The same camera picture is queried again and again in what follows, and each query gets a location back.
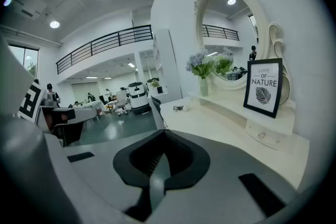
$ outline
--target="balcony railing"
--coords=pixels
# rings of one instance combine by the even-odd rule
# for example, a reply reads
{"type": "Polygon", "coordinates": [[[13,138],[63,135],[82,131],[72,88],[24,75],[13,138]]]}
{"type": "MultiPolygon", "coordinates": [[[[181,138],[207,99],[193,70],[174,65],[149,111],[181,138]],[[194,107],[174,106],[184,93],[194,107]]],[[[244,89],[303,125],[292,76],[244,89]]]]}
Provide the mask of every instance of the balcony railing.
{"type": "Polygon", "coordinates": [[[153,39],[151,25],[142,25],[110,33],[80,46],[60,59],[56,63],[57,73],[60,74],[80,61],[103,51],[148,39],[153,39]]]}
{"type": "Polygon", "coordinates": [[[203,25],[202,33],[203,37],[226,38],[239,41],[238,31],[224,27],[214,25],[203,25]]]}

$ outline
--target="black picture frame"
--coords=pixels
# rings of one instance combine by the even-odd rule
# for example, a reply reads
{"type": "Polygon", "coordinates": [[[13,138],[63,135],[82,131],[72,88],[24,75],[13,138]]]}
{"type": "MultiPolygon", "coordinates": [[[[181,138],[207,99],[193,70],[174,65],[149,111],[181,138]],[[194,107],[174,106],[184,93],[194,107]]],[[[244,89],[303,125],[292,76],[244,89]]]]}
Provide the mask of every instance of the black picture frame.
{"type": "Polygon", "coordinates": [[[282,58],[255,60],[255,61],[247,62],[247,83],[246,83],[246,92],[245,92],[245,99],[244,99],[244,105],[243,105],[245,108],[251,109],[253,111],[259,112],[261,114],[267,115],[275,119],[275,117],[277,116],[278,108],[279,108],[281,88],[282,88],[282,58]],[[274,109],[272,112],[247,104],[248,96],[250,92],[250,84],[251,84],[251,66],[260,65],[263,63],[277,63],[279,65],[277,96],[275,100],[274,109]]]}

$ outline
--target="checkered marker sign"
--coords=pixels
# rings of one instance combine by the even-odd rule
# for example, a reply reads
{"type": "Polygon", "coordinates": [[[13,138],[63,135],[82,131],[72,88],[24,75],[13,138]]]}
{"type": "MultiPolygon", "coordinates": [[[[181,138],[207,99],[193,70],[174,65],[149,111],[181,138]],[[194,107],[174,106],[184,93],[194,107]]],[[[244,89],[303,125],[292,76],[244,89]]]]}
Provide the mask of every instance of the checkered marker sign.
{"type": "Polygon", "coordinates": [[[21,103],[18,115],[35,123],[37,110],[41,104],[43,92],[44,91],[41,89],[40,85],[33,82],[21,103]]]}

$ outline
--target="recessed light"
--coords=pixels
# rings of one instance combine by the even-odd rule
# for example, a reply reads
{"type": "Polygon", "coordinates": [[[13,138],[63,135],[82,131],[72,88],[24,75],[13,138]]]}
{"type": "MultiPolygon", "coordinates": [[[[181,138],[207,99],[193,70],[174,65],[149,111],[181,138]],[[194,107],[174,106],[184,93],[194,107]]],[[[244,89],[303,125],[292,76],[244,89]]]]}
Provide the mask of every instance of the recessed light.
{"type": "Polygon", "coordinates": [[[59,22],[54,20],[53,22],[50,23],[51,28],[58,28],[59,27],[59,22]]]}
{"type": "Polygon", "coordinates": [[[213,52],[212,54],[208,54],[207,56],[214,55],[214,54],[216,54],[216,53],[218,53],[218,52],[215,51],[215,52],[213,52]]]}
{"type": "Polygon", "coordinates": [[[229,5],[233,5],[233,4],[236,3],[236,0],[229,0],[227,3],[228,3],[229,5]]]}
{"type": "Polygon", "coordinates": [[[5,0],[4,1],[4,6],[5,7],[8,6],[11,2],[12,2],[12,0],[5,0]]]}

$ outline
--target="glass vase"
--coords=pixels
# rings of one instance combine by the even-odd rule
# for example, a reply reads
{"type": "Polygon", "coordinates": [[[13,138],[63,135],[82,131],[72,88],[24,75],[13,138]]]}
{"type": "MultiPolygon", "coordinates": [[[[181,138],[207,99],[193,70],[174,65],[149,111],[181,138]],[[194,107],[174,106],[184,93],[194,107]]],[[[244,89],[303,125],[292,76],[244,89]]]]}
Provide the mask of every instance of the glass vase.
{"type": "Polygon", "coordinates": [[[208,82],[206,81],[206,79],[200,79],[199,88],[202,96],[208,96],[208,82]]]}

